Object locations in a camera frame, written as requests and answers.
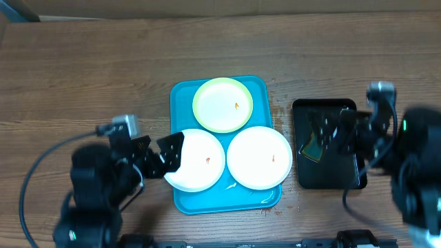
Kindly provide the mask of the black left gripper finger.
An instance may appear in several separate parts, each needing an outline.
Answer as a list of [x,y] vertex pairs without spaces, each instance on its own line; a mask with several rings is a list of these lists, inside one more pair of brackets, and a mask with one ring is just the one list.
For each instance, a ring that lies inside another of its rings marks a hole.
[[161,171],[166,174],[169,172],[176,172],[181,166],[181,158],[178,154],[166,156],[161,155]]
[[159,156],[163,162],[179,162],[183,148],[184,134],[177,132],[156,141],[160,148]]

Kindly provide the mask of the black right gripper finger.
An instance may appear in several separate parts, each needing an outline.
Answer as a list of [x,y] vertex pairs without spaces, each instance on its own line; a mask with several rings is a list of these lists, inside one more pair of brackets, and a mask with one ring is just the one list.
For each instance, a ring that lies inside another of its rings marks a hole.
[[316,132],[313,132],[319,141],[324,141],[325,144],[327,144],[327,150],[329,149],[336,149],[341,145],[341,140],[339,138],[339,131],[334,130],[331,134],[320,136]]
[[309,110],[307,116],[319,145],[329,145],[340,126],[340,110]]

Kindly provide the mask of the green yellow sponge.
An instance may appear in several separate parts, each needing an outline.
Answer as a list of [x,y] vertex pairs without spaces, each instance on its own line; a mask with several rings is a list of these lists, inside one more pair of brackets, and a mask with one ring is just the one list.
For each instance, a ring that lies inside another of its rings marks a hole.
[[325,144],[324,141],[319,141],[317,136],[312,132],[309,141],[303,145],[300,153],[309,160],[319,163],[325,155],[326,150],[327,144]]

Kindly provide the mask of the pale pink plate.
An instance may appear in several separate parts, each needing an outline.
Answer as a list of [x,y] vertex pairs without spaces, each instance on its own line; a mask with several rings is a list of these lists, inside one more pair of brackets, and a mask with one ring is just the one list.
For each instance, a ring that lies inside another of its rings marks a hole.
[[227,149],[227,167],[242,186],[271,189],[288,176],[293,154],[287,139],[276,130],[249,127],[239,132]]

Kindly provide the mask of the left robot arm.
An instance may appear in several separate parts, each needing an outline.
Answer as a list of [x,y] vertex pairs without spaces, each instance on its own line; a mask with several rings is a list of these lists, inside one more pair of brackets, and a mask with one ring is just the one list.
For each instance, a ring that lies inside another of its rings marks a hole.
[[143,192],[146,179],[178,170],[184,135],[178,132],[159,139],[160,153],[149,147],[149,136],[131,138],[122,131],[110,134],[109,140],[109,145],[86,145],[72,155],[73,190],[53,232],[57,247],[157,246],[151,236],[121,235],[122,212]]

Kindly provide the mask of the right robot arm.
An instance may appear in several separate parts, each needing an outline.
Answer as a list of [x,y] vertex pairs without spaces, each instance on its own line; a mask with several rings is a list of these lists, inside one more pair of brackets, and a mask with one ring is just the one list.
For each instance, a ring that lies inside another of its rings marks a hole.
[[372,112],[307,111],[315,142],[356,154],[391,178],[392,198],[416,247],[440,246],[440,112],[394,107]]

